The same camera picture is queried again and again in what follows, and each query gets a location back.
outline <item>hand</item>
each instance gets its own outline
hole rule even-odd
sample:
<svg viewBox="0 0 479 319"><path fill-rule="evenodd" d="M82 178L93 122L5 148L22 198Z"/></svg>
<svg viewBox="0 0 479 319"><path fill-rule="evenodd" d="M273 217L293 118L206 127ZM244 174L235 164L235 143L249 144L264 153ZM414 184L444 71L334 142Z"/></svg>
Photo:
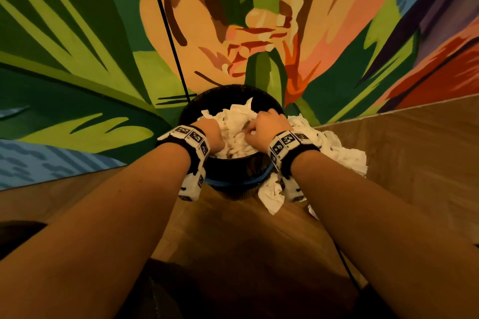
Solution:
<svg viewBox="0 0 479 319"><path fill-rule="evenodd" d="M262 153L267 153L271 141L280 132L292 130L286 116L279 115L273 108L268 112L260 111L255 120L249 123L245 132L246 142Z"/></svg>
<svg viewBox="0 0 479 319"><path fill-rule="evenodd" d="M211 154L218 153L225 147L225 141L221 137L221 130L218 122L214 119L201 118L197 122L192 123L193 126L200 128L207 136Z"/></svg>

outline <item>trash can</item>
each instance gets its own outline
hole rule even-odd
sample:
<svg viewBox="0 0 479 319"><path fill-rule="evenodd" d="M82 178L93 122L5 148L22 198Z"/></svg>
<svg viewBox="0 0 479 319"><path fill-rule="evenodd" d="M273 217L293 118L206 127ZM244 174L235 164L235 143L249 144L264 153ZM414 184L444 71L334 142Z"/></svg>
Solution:
<svg viewBox="0 0 479 319"><path fill-rule="evenodd" d="M211 115L229 109L232 104L246 104L253 98L251 108L255 112L275 109L279 114L284 111L274 97L256 87L231 84L212 88L195 97L180 115L180 124L194 123L201 110L209 110ZM204 168L207 173L205 182L224 198L239 200L253 195L273 169L268 155L255 153L243 158L219 159L209 156Z"/></svg>

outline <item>wall mural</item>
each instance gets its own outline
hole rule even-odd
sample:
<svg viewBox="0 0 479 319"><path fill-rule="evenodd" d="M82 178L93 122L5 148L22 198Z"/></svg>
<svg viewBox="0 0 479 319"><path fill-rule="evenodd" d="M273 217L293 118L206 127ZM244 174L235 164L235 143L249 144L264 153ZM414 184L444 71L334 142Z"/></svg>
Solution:
<svg viewBox="0 0 479 319"><path fill-rule="evenodd" d="M313 126L479 93L479 0L0 0L0 189L129 164L209 88Z"/></svg>

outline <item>forearm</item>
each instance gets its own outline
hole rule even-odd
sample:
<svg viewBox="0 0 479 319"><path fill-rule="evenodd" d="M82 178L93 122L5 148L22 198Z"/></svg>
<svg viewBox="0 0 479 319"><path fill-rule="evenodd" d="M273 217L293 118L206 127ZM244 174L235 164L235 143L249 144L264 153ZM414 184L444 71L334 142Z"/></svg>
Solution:
<svg viewBox="0 0 479 319"><path fill-rule="evenodd" d="M189 165L184 148L163 144L21 245L0 262L2 310L113 316L158 244Z"/></svg>
<svg viewBox="0 0 479 319"><path fill-rule="evenodd" d="M398 315L478 317L479 253L319 152L291 166L322 224Z"/></svg>

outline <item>black cable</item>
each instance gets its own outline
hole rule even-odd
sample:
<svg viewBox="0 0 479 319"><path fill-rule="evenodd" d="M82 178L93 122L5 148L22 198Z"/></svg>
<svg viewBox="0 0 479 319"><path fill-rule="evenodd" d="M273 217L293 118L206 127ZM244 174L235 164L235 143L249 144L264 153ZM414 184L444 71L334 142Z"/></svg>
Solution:
<svg viewBox="0 0 479 319"><path fill-rule="evenodd" d="M336 250L338 251L338 254L339 254L339 258L341 258L341 261L343 262L343 265L344 265L344 268L346 269L346 271L348 272L348 275L349 275L349 278L351 279L351 281L353 282L353 285L355 286L356 290L357 291L361 291L361 287L359 286L358 282L356 281L355 277L353 276L353 274L351 273L351 270L349 269L348 267L348 264L346 263L346 260L344 259L343 257L343 254L341 252L341 249L339 248L338 244L336 242L334 242L334 247L336 247Z"/></svg>
<svg viewBox="0 0 479 319"><path fill-rule="evenodd" d="M168 24L168 19L166 18L165 8L163 8L163 2L161 0L158 0L158 5L161 11L161 17L163 18L163 23L165 24L166 34L168 34L168 39L170 40L171 50L173 51L173 56L175 57L176 67L178 68L178 73L180 74L180 79L183 84L184 94L186 95L186 99L188 100L188 102L190 102L191 99L188 94L188 88L186 87L186 82L184 81L183 71L180 66L180 60L178 59L178 55L176 53L175 44L173 42L173 36L171 35L171 31L170 31L170 25Z"/></svg>

